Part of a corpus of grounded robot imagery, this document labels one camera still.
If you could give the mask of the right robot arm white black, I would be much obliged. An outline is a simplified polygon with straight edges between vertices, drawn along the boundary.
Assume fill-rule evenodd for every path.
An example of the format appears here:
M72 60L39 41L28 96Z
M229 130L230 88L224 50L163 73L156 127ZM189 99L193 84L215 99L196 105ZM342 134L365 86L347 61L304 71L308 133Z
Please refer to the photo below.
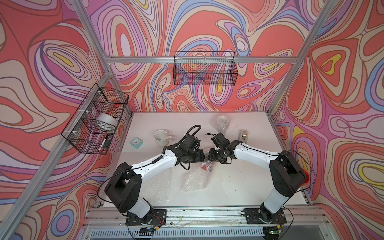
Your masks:
M242 141L229 141L222 133L211 138L208 160L228 164L231 160L243 160L270 171L274 188L260 206L258 214L264 222L270 222L283 205L295 195L308 180L308 176L289 151L269 152L251 147Z

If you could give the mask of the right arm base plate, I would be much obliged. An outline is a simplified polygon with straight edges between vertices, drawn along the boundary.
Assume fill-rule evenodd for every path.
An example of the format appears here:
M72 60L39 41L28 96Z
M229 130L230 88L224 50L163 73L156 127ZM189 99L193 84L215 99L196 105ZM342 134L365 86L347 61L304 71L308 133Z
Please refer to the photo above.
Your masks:
M246 218L249 225L284 225L287 223L284 211L280 208L275 214L262 208L245 208L240 214Z

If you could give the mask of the clear bubble wrap sheet top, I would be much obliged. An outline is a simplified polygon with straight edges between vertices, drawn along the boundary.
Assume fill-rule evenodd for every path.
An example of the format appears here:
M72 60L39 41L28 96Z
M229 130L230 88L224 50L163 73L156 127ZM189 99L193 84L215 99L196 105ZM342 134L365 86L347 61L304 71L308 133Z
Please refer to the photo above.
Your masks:
M227 129L229 128L231 119L225 115L218 116L213 121L213 127L219 133L226 135Z

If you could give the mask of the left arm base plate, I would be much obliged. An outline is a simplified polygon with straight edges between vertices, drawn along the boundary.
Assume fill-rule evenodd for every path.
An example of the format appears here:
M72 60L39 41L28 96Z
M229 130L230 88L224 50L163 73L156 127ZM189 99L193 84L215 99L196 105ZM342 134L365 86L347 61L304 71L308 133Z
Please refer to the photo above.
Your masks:
M133 213L128 213L126 225L161 227L166 224L166 217L166 209L152 209L143 218L139 218Z

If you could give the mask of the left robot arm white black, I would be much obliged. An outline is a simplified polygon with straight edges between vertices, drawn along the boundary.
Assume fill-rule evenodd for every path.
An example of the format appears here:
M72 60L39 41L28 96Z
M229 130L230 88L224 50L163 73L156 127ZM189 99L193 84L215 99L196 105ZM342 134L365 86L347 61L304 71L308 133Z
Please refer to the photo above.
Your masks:
M204 151L200 149L201 140L196 137L201 125L192 126L177 143L163 147L162 152L135 165L122 163L118 165L113 175L106 180L104 193L121 214L129 213L140 219L153 214L153 207L140 198L143 181L149 180L160 172L181 166L189 170L191 164L202 163L205 160Z

